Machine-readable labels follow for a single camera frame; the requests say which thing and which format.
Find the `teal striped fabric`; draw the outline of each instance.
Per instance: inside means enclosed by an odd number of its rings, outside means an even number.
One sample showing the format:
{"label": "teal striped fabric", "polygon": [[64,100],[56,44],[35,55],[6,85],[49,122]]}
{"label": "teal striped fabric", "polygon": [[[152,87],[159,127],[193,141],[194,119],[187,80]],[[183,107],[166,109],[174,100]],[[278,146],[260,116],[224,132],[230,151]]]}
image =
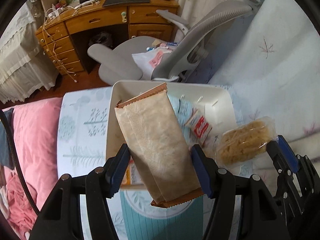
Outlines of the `teal striped fabric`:
{"label": "teal striped fabric", "polygon": [[203,197],[199,197],[181,214],[154,219],[136,212],[120,192],[128,240],[201,240],[203,233]]}

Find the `pink blanket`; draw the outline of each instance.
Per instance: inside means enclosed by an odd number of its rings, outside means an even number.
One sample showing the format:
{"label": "pink blanket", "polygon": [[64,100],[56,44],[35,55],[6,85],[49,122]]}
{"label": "pink blanket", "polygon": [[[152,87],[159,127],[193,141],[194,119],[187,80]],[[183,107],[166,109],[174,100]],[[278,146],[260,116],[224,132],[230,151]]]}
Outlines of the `pink blanket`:
{"label": "pink blanket", "polygon": [[[36,200],[36,190],[28,183],[27,185],[33,200]],[[20,235],[20,238],[25,239],[25,233],[32,229],[37,216],[23,191],[18,175],[15,173],[11,173],[8,178],[7,194],[10,212],[8,222]]]}
{"label": "pink blanket", "polygon": [[[11,127],[21,170],[29,190],[36,192],[39,209],[58,181],[57,133],[61,103],[62,98],[44,99],[15,106],[12,114]],[[10,173],[5,167],[7,183]]]}

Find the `gray chair backrest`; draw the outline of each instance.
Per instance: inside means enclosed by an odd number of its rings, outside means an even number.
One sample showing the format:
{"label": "gray chair backrest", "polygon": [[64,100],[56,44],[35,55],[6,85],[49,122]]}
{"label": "gray chair backrest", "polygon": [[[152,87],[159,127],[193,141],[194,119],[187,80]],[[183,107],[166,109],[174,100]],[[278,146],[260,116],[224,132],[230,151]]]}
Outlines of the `gray chair backrest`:
{"label": "gray chair backrest", "polygon": [[252,8],[244,2],[228,0],[218,4],[201,21],[194,25],[167,58],[154,69],[152,78],[172,78],[184,70],[192,70],[197,64],[191,64],[187,56],[196,45],[214,28],[250,12]]}

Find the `red label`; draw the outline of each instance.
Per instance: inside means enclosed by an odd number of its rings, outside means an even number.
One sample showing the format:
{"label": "red label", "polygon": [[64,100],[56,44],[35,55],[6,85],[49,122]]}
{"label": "red label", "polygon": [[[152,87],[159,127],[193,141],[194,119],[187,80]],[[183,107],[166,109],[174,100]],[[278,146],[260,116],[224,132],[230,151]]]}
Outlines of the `red label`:
{"label": "red label", "polygon": [[156,56],[149,61],[150,65],[155,68],[156,66],[159,65],[161,59],[162,59],[162,56],[163,56],[163,51],[162,50],[159,50],[156,54]]}
{"label": "red label", "polygon": [[204,120],[204,117],[201,116],[194,129],[196,136],[201,138],[208,126],[209,124]]}

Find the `wooden floor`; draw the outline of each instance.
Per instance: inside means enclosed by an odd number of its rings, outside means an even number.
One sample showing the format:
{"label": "wooden floor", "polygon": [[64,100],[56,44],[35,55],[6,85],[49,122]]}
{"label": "wooden floor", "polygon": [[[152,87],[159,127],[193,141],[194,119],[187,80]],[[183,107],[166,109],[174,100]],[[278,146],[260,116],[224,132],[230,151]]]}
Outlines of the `wooden floor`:
{"label": "wooden floor", "polygon": [[49,91],[36,90],[29,98],[26,98],[24,102],[17,101],[15,103],[8,101],[5,104],[0,102],[1,109],[21,105],[33,101],[38,101],[45,98],[63,97],[65,93],[77,90],[84,90],[90,88],[99,88],[109,86],[103,82],[98,75],[99,65],[95,66],[90,74],[81,72],[75,76],[77,83],[75,83],[68,75],[59,75],[56,80],[56,85]]}

